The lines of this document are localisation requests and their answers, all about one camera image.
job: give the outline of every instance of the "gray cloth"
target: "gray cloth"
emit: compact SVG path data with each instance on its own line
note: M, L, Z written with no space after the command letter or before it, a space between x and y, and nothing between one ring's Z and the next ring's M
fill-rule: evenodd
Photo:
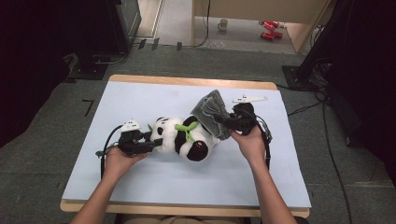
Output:
M218 139L225 140L230 137L229 129L221 123L215 122L214 119L215 116L230 117L218 90L214 90L202 98L191 111L191 114L198 118L206 129Z

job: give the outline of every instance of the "gray carpet floor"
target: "gray carpet floor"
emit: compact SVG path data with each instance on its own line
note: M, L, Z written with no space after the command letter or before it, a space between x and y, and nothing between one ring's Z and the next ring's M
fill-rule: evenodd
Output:
M100 81L61 83L29 129L0 149L0 223L68 223L60 209L64 187L111 75L148 75L271 81L286 85L281 65L300 65L304 56L224 49L159 46L133 48L111 64ZM317 100L312 92L280 89L288 112ZM93 105L87 114L90 103ZM331 105L290 116L295 146L308 188L310 223L349 223L345 197L334 170L323 123L329 129L353 223L396 223L396 190L383 163L365 148L346 147L344 129ZM112 223L107 215L105 223Z

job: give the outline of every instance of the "stuffed panda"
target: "stuffed panda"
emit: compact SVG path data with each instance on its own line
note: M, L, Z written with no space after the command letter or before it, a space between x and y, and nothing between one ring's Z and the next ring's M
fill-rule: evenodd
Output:
M206 159L220 141L208 132L195 116L184 121L180 118L159 118L151 128L150 141L162 139L155 147L161 153L176 152L190 161Z

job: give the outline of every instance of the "white board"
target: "white board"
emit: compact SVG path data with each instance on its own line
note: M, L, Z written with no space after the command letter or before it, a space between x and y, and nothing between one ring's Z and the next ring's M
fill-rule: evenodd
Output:
M252 104L274 138L270 144L270 173L288 207L311 207L279 91L113 81L107 83L63 199L89 199L100 180L100 160L95 152L103 150L115 127L135 119L142 127L141 132L148 132L147 124L152 126L159 117L186 119L199 100L214 89L219 90L230 113L234 98L242 95L268 98ZM119 138L120 134L115 133L110 143ZM221 141L205 161L186 161L176 152L150 153L122 178L110 201L259 205L248 163L232 138Z

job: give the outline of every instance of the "panda head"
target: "panda head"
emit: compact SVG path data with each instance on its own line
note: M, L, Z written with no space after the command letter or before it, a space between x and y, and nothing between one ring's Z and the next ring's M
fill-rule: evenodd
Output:
M152 127L150 141L162 139L163 144L155 147L159 152L175 152L175 139L177 137L176 124L182 124L179 118L159 118Z

